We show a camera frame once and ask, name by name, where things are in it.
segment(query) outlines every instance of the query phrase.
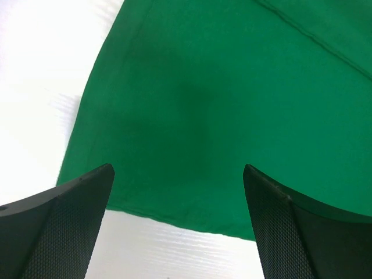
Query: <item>white surface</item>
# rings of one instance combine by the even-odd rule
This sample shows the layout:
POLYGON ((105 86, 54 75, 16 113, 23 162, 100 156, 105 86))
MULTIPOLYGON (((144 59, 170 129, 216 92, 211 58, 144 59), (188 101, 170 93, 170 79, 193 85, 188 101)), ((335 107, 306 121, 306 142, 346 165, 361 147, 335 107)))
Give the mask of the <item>white surface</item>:
MULTIPOLYGON (((0 0, 0 205, 55 185, 85 83, 122 1, 0 0)), ((254 242, 106 211, 87 278, 263 274, 254 242)))

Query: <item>black plastic part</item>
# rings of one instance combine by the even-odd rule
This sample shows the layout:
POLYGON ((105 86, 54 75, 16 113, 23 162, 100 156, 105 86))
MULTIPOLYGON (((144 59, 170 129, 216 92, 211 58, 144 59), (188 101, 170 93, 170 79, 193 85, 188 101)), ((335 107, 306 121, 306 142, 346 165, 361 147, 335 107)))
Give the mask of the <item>black plastic part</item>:
POLYGON ((266 279, 372 278, 372 217, 312 199, 251 165, 243 177, 266 279))
POLYGON ((103 165, 0 207, 1 279, 83 279, 115 173, 103 165))

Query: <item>white table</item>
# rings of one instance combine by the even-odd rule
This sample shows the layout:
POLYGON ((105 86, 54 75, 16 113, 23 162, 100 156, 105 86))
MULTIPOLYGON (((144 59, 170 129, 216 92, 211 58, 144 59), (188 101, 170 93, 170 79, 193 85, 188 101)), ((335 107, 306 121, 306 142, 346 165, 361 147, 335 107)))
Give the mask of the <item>white table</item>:
MULTIPOLYGON (((122 3, 0 0, 0 205, 54 187, 85 83, 122 3)), ((263 274, 252 241, 107 210, 87 278, 263 274)))

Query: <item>green cloth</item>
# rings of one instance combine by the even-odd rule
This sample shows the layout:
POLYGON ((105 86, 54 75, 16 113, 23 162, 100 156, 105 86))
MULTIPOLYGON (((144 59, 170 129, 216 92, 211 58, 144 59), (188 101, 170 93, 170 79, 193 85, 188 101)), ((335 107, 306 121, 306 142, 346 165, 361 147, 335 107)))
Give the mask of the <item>green cloth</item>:
POLYGON ((250 163, 372 215, 372 8, 354 2, 364 22, 336 0, 125 0, 59 183, 109 162, 108 209, 254 239, 250 163))

